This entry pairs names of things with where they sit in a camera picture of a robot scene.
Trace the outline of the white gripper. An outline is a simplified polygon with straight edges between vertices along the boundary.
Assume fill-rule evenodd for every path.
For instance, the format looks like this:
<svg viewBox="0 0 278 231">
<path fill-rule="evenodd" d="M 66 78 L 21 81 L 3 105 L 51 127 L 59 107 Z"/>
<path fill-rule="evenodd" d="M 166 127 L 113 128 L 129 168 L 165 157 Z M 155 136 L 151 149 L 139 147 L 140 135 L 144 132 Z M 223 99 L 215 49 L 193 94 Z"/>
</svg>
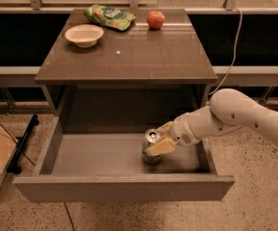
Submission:
<svg viewBox="0 0 278 231">
<path fill-rule="evenodd" d="M 176 144 L 181 146 L 192 146 L 198 144 L 198 139 L 190 126 L 190 114 L 185 113 L 179 115 L 173 121 L 169 121 L 158 128 L 158 131 L 164 136 L 168 134 L 173 138 L 164 138 L 145 149 L 148 156 L 159 156 L 162 154 L 173 152 L 176 149 Z"/>
</svg>

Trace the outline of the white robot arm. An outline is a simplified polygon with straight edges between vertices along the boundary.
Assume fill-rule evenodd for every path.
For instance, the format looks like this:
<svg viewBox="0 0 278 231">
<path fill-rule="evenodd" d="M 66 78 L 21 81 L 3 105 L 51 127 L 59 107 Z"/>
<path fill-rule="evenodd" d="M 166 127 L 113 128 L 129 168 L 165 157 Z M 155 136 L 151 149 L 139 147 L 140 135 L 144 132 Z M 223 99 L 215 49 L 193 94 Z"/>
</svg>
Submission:
<svg viewBox="0 0 278 231">
<path fill-rule="evenodd" d="M 222 89 L 203 108 L 147 130 L 142 151 L 146 156 L 157 157 L 173 152 L 177 146 L 189 147 L 208 137 L 238 133 L 244 127 L 278 145 L 278 112 L 261 106 L 238 90 Z"/>
</svg>

